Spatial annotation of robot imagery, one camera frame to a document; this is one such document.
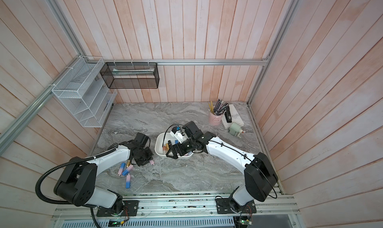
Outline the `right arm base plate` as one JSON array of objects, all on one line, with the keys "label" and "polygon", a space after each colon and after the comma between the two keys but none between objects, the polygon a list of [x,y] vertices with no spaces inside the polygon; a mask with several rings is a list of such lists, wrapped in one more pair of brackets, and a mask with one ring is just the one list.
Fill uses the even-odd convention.
[{"label": "right arm base plate", "polygon": [[216,210],[218,214],[256,214],[256,206],[254,201],[249,201],[246,205],[237,204],[234,199],[215,197]]}]

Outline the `orange lip gloss tube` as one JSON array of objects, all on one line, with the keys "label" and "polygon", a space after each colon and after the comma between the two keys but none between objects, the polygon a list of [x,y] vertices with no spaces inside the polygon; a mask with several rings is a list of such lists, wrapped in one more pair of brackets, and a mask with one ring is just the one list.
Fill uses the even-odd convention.
[{"label": "orange lip gloss tube", "polygon": [[166,155],[166,153],[167,153],[167,147],[164,145],[164,146],[162,147],[162,149],[163,149],[163,154]]}]

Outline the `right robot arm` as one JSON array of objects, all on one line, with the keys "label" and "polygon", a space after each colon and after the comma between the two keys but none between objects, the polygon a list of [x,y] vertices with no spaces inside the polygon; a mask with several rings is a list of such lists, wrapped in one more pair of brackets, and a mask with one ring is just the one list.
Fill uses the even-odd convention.
[{"label": "right robot arm", "polygon": [[193,121],[185,125],[172,124],[165,134],[178,141],[175,144],[168,141],[168,158],[178,159],[189,152],[199,151],[222,159],[243,174],[243,186],[235,188],[228,198],[215,198],[219,214],[239,213],[255,200],[264,202],[267,197],[277,199],[274,186],[278,183],[278,177],[264,153],[252,154],[240,150],[211,132],[203,133]]}]

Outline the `white storage box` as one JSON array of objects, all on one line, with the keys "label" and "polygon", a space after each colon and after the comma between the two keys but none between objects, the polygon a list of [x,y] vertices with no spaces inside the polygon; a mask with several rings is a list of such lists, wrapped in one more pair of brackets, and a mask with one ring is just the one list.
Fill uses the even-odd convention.
[{"label": "white storage box", "polygon": [[166,153],[163,149],[163,146],[165,146],[168,141],[171,141],[171,144],[175,144],[176,139],[171,136],[169,133],[160,133],[157,137],[156,144],[155,144],[155,153],[162,158],[166,158]]}]

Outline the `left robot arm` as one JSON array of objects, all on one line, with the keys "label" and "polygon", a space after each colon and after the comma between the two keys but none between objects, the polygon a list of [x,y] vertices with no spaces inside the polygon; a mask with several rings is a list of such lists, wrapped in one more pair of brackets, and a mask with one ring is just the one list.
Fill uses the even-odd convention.
[{"label": "left robot arm", "polygon": [[[120,194],[96,187],[96,178],[116,164],[133,160],[136,165],[143,166],[153,159],[150,150],[151,140],[148,136],[137,133],[129,141],[112,144],[105,152],[86,157],[73,157],[68,162],[46,171],[37,181],[35,193],[37,197],[50,204],[75,205],[77,207],[99,207],[107,209],[117,216],[124,211],[124,202]],[[54,200],[45,196],[41,190],[42,183],[51,173],[63,169],[53,192],[59,196]]]}]

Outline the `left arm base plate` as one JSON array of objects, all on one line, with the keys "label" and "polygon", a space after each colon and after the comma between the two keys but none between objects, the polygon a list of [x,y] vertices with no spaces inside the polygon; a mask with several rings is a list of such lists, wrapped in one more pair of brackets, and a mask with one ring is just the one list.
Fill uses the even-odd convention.
[{"label": "left arm base plate", "polygon": [[117,201],[111,208],[99,207],[97,217],[135,217],[139,208],[138,200]]}]

